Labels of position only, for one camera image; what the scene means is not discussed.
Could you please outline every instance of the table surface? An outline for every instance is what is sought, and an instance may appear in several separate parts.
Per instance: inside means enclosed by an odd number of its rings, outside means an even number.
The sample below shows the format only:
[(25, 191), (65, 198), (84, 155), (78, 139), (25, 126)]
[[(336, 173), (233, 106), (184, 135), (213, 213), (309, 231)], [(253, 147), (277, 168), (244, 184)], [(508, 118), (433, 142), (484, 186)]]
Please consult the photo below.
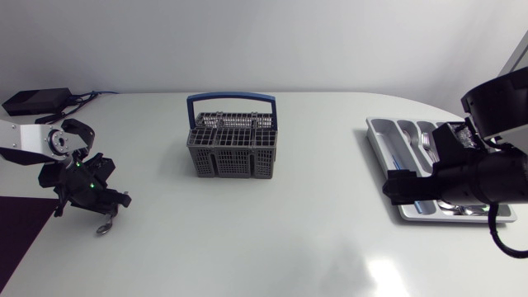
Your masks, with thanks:
[[(494, 245), (485, 224), (404, 221), (381, 192), (367, 116), (459, 120), (415, 101), (369, 93), (271, 93), (279, 138), (271, 180), (199, 178), (186, 148), (188, 93), (101, 96), (75, 118), (96, 131), (91, 156), (128, 191), (113, 229), (67, 206), (51, 218), (1, 296), (524, 295), (528, 266)], [(197, 111), (262, 111), (214, 100)], [(29, 124), (35, 116), (10, 119)], [(40, 165), (0, 161), (0, 195), (55, 197)], [(522, 236), (528, 208), (503, 225)]]

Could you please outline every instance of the metal cutlery tray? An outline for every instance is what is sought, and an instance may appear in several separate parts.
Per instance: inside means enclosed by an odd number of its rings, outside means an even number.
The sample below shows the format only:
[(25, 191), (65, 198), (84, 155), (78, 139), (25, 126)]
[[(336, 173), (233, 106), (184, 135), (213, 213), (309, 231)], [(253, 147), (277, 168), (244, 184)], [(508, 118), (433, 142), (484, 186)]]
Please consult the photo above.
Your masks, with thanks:
[[(388, 170), (408, 169), (420, 177), (432, 174), (432, 160), (423, 148), (422, 133), (431, 133), (444, 122), (435, 120), (405, 120), (391, 118), (366, 119), (369, 127), (367, 137), (374, 148), (385, 178)], [(431, 149), (435, 151), (431, 137)], [(435, 200), (419, 201), (415, 205), (398, 205), (405, 220), (432, 222), (487, 223), (487, 215), (452, 215), (440, 208)], [(498, 223), (511, 223), (517, 216), (511, 206), (501, 205)]]

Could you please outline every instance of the cutlery basket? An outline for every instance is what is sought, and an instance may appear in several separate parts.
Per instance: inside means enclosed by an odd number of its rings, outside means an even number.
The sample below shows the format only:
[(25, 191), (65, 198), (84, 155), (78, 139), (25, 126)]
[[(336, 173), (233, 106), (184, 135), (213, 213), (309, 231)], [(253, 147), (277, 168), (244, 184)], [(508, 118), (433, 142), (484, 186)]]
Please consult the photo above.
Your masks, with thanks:
[[(271, 103), (271, 114), (202, 112), (194, 102), (236, 98)], [(189, 96), (189, 137), (198, 177), (271, 178), (276, 157), (277, 114), (273, 96), (250, 92), (212, 92)]]

